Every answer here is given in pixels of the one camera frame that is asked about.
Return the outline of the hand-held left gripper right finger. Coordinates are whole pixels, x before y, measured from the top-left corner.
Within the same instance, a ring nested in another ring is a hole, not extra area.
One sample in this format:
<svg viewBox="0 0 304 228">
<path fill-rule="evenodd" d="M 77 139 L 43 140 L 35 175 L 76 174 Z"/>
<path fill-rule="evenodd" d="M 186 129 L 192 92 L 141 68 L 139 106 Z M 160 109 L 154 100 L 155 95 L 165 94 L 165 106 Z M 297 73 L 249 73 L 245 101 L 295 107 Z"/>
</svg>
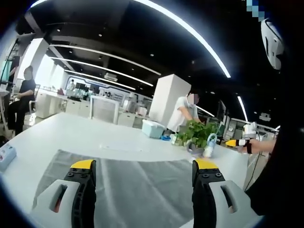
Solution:
<svg viewBox="0 0 304 228">
<path fill-rule="evenodd" d="M 263 218 L 251 208 L 249 196 L 210 161 L 193 160 L 192 187 L 194 228 L 256 228 Z"/>
</svg>

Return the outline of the person's right hand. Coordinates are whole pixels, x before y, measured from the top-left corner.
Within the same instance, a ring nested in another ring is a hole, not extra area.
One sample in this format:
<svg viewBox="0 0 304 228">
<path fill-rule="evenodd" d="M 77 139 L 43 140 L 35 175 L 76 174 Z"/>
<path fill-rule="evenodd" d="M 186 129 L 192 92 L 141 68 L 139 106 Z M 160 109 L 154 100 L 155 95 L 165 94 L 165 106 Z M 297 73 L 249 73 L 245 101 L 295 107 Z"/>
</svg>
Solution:
<svg viewBox="0 0 304 228">
<path fill-rule="evenodd" d="M 256 139 L 239 140 L 239 152 L 247 154 L 255 154 L 259 152 L 259 141 Z"/>
</svg>

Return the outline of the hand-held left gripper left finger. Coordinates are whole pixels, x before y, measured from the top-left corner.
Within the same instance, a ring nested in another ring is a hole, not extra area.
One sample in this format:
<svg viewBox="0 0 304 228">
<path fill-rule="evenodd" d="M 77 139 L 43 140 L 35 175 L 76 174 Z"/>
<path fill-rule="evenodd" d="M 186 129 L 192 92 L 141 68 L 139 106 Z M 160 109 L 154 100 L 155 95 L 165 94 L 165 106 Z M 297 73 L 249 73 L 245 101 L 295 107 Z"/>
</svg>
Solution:
<svg viewBox="0 0 304 228">
<path fill-rule="evenodd" d="M 38 228 L 93 228 L 96 161 L 82 160 L 69 168 L 38 197 L 32 218 Z"/>
</svg>

